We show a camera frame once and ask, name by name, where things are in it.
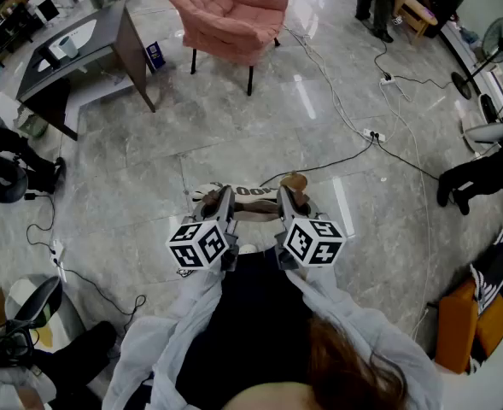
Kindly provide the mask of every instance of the white shirt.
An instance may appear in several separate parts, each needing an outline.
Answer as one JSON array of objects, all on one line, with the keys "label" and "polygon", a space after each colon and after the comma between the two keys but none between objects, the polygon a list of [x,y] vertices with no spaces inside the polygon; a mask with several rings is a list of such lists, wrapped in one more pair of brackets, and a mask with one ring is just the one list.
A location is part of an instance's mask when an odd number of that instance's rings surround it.
[{"label": "white shirt", "polygon": [[[378,310],[357,306],[348,293],[339,290],[332,267],[311,268],[306,280],[295,272],[286,273],[308,307],[343,329],[364,360],[374,350],[401,368],[408,385],[407,409],[441,408],[441,376],[428,356]],[[216,268],[195,272],[181,282],[179,298],[168,311],[170,319],[136,320],[122,342],[103,410],[123,410],[151,371],[155,377],[147,410],[196,410],[179,394],[175,382],[192,340],[206,328],[217,307],[223,277]]]},{"label": "white shirt", "polygon": [[24,408],[16,391],[19,387],[35,389],[43,403],[56,398],[54,383],[42,372],[35,375],[25,367],[0,367],[0,410]]}]

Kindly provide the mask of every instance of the black office chair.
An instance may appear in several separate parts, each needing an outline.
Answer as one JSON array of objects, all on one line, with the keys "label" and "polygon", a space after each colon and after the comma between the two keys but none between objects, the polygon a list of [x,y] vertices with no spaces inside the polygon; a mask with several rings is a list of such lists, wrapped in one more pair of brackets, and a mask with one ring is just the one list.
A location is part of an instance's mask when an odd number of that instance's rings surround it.
[{"label": "black office chair", "polygon": [[15,161],[0,156],[0,203],[19,201],[26,194],[26,171]]}]

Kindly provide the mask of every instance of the black top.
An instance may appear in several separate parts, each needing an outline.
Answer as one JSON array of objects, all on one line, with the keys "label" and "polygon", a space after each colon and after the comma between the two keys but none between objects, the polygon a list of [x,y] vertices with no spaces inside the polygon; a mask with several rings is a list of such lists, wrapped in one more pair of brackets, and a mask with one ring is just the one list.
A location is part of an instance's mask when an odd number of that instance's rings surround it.
[{"label": "black top", "polygon": [[222,408],[249,387],[307,383],[310,309],[263,253],[240,255],[227,272],[208,328],[189,347],[176,388],[201,410]]},{"label": "black top", "polygon": [[[92,53],[113,44],[118,37],[118,31],[120,30],[120,20],[122,19],[122,14],[124,12],[125,3],[123,1],[113,3],[107,8],[103,8],[94,12],[91,15],[83,18],[80,21],[66,27],[61,32],[54,35],[52,38],[48,39],[44,43],[40,44],[32,53],[31,60],[27,64],[26,72],[23,75],[23,80],[20,84],[20,89],[16,98],[20,98],[25,95],[29,90],[34,88],[37,84],[47,79],[53,73],[56,73],[69,64],[74,64],[78,60],[85,56],[91,55]],[[64,56],[60,60],[60,67],[57,69],[52,68],[52,66],[47,67],[42,72],[38,71],[38,65],[43,60],[43,57],[38,53],[38,50],[42,49],[44,46],[50,46],[57,39],[64,37],[74,29],[79,26],[86,24],[88,21],[97,20],[94,27],[94,32],[91,34],[90,40],[79,48],[79,54],[73,58],[69,59]]]}]

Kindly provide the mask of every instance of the shoe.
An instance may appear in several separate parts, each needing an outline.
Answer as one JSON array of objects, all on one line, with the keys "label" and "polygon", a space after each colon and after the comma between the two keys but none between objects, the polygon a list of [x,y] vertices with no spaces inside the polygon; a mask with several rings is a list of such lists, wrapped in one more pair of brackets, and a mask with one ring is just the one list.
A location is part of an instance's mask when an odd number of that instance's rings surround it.
[{"label": "shoe", "polygon": [[359,21],[364,21],[364,20],[369,20],[370,16],[371,16],[371,14],[367,14],[367,15],[356,14],[355,18]]},{"label": "shoe", "polygon": [[239,253],[240,255],[246,255],[246,254],[254,254],[257,252],[257,247],[254,244],[244,244],[240,250]]},{"label": "shoe", "polygon": [[55,165],[54,184],[57,185],[60,178],[65,178],[65,173],[67,172],[67,164],[65,163],[65,160],[63,158],[59,157],[57,158]]},{"label": "shoe", "polygon": [[393,43],[394,42],[394,39],[391,38],[389,35],[388,35],[388,32],[387,31],[380,31],[378,29],[373,29],[372,30],[372,34],[377,37],[377,38],[380,38],[382,39],[385,43]]},{"label": "shoe", "polygon": [[448,204],[448,195],[451,189],[445,185],[443,174],[439,177],[439,186],[437,187],[437,203],[441,207],[446,207]]},{"label": "shoe", "polygon": [[467,215],[470,213],[470,203],[467,199],[462,196],[462,192],[460,190],[453,191],[454,201],[458,205],[459,211],[463,215]]}]

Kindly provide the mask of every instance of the small blue box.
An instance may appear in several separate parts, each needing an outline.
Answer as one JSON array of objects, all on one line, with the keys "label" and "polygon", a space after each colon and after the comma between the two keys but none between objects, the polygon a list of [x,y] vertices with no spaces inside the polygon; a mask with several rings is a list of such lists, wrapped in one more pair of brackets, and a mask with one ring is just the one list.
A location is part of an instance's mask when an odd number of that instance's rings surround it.
[{"label": "small blue box", "polygon": [[160,68],[166,63],[166,61],[164,61],[164,56],[162,56],[162,52],[160,51],[158,41],[155,41],[147,47],[147,53],[149,54],[149,58],[152,61],[152,65],[154,65],[156,69]]}]

